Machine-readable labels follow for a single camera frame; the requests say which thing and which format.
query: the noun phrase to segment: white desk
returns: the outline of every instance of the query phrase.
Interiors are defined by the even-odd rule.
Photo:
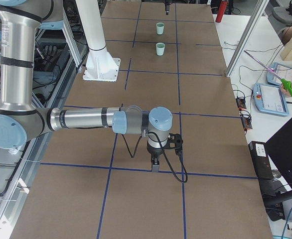
[[[249,16],[236,16],[236,15],[224,15],[221,23],[216,23],[218,36],[220,39],[221,46],[223,48],[232,48],[235,49],[235,46],[231,46],[229,44],[237,44],[241,38],[241,35],[247,25],[249,20]],[[270,22],[266,17],[261,17],[257,28],[253,32],[248,44],[246,45],[247,50],[260,50],[265,51],[273,48],[277,48],[281,44],[280,39],[278,38],[276,32],[272,28]],[[275,50],[267,51],[267,52],[251,52],[252,55],[257,57],[263,63],[269,62],[272,58],[277,54],[279,49],[275,52]],[[234,53],[234,50],[223,49],[224,58],[226,64],[228,65],[230,59]],[[278,54],[274,60],[274,62],[283,63],[285,65],[292,67],[292,62],[283,61]],[[234,72],[231,75],[231,82],[238,86],[239,90],[243,91],[246,96],[251,95],[251,90],[240,84],[239,80],[239,67],[247,66],[253,70],[262,70],[262,67],[256,63],[253,59],[251,59],[247,54],[243,53],[240,57],[237,66]],[[241,67],[240,75],[241,82],[247,85],[250,88],[253,88],[253,85],[256,83],[262,71],[251,71],[245,67]],[[266,71],[264,71],[258,80],[259,83],[266,83]],[[254,102],[251,102],[251,98],[246,98],[246,106],[247,110],[252,115],[252,127],[253,130],[249,130],[246,134],[247,143],[254,141],[263,141],[266,142],[274,133],[276,133],[291,117],[292,117],[292,105],[288,104],[288,109],[290,115],[288,117],[279,117],[272,116],[268,114],[263,114],[258,112],[255,107]],[[284,220],[279,220],[277,222],[270,221],[270,226],[272,228],[273,235],[282,234],[282,230],[285,224]],[[285,236],[292,237],[291,230],[286,230]]]

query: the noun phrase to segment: grid line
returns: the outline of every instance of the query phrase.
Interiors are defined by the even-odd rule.
[[[176,25],[176,54],[177,54],[177,78],[178,78],[178,104],[181,105],[181,98],[180,98],[180,80],[179,80],[178,34],[177,34],[177,4],[175,4],[175,25]]]
[[[165,71],[143,71],[143,70],[130,70],[132,72],[145,72],[145,73],[163,73],[163,74],[180,74],[180,75],[195,75],[195,76],[222,76],[221,74],[203,74],[203,73],[177,73],[177,72],[165,72]]]
[[[118,41],[118,42],[135,42],[135,43],[157,43],[155,41],[128,41],[128,40],[106,40],[106,41]],[[173,42],[163,42],[165,44],[175,44]]]
[[[105,188],[105,193],[104,193],[104,198],[103,198],[103,205],[102,205],[100,222],[99,222],[99,225],[98,225],[96,239],[100,238],[102,222],[103,222],[103,215],[104,215],[104,209],[105,209],[105,204],[106,204],[106,197],[107,197],[108,187],[109,187],[109,184],[110,184],[110,178],[111,178],[111,173],[112,173],[112,165],[113,165],[113,160],[114,160],[114,153],[115,153],[115,148],[116,148],[117,136],[118,136],[118,134],[115,135],[113,152],[112,152],[112,159],[111,159],[111,163],[110,163],[110,169],[108,171],[107,183],[106,183],[106,188]]]
[[[128,77],[130,75],[130,69],[131,69],[131,63],[132,63],[132,59],[130,59],[130,63],[128,65],[128,71],[127,71],[127,75],[126,75],[126,83],[125,83],[125,87],[124,87],[125,90],[127,89]]]
[[[70,108],[79,108],[79,109],[98,109],[100,107],[88,107],[88,106],[69,106],[65,105],[64,107]],[[220,117],[220,118],[232,118],[232,119],[240,119],[240,116],[220,116],[220,115],[206,115],[206,114],[195,114],[195,113],[182,113],[182,112],[172,112],[174,115],[182,115],[182,116],[203,116],[203,117]]]
[[[182,123],[181,123],[181,113],[179,112],[179,132],[182,138]],[[181,154],[181,162],[184,162],[183,154]],[[181,179],[184,181],[185,172],[183,167],[181,167]],[[184,225],[184,239],[187,239],[187,226],[186,226],[186,202],[185,202],[185,184],[181,184],[182,191],[182,213],[183,213],[183,225]]]
[[[138,12],[138,17],[137,17],[137,22],[136,22],[136,29],[135,29],[135,35],[134,35],[134,41],[133,41],[133,46],[132,46],[132,48],[134,48],[134,45],[135,45],[136,33],[137,33],[138,21],[139,21],[139,19],[140,19],[141,8],[142,8],[142,2],[141,2],[141,4],[140,4],[140,10],[139,10],[139,12]]]
[[[151,170],[149,170],[149,169],[139,169],[139,168],[120,168],[120,167],[107,167],[107,166],[94,166],[94,165],[81,165],[81,164],[67,164],[67,163],[50,163],[50,162],[41,163],[41,165],[60,166],[60,167],[78,167],[78,168],[96,168],[96,169],[108,169],[108,170],[134,171],[134,172],[151,173]],[[158,173],[172,174],[171,171],[161,171],[161,170],[158,171]],[[251,176],[211,174],[211,173],[188,172],[188,175],[204,176],[204,177],[218,177],[218,178],[258,179],[257,177],[251,177]]]
[[[125,19],[125,20],[138,20],[138,18],[123,18],[123,17],[109,17],[109,16],[104,16],[101,18],[107,18],[107,19]],[[168,19],[143,19],[140,18],[139,20],[142,21],[176,21],[176,20],[168,20]],[[213,21],[186,21],[186,20],[178,20],[180,22],[198,22],[198,23],[215,23]]]

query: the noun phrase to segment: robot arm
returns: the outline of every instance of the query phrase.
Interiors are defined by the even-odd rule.
[[[77,0],[79,10],[84,2]],[[94,6],[99,17],[97,1]],[[63,128],[112,127],[113,132],[147,136],[147,150],[151,154],[153,171],[158,171],[159,156],[164,149],[182,150],[180,136],[169,134],[172,114],[164,107],[152,109],[149,113],[139,107],[60,110],[57,108],[35,108],[31,104],[35,32],[43,21],[63,21],[62,0],[0,0],[2,21],[1,42],[1,91],[0,91],[0,148],[9,149],[24,145],[27,141],[44,133]],[[101,23],[97,30],[100,38],[93,43],[105,45]],[[100,64],[103,49],[94,50],[90,39],[92,61],[98,62],[103,76],[105,65]]]

